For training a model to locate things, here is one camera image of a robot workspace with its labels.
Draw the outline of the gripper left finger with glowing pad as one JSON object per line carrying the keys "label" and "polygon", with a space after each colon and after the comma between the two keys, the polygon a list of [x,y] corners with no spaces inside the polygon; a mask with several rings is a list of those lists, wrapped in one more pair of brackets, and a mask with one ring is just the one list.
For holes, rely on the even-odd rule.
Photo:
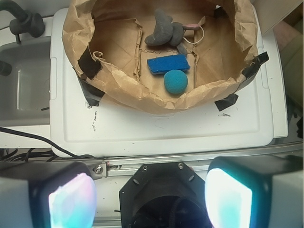
{"label": "gripper left finger with glowing pad", "polygon": [[1,162],[2,228],[91,228],[97,193],[82,162]]}

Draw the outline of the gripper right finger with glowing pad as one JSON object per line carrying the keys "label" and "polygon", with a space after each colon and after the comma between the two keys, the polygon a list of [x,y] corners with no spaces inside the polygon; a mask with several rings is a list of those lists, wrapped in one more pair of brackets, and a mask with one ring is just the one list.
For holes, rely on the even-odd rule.
{"label": "gripper right finger with glowing pad", "polygon": [[216,157],[205,178],[205,202],[215,228],[302,228],[304,159]]}

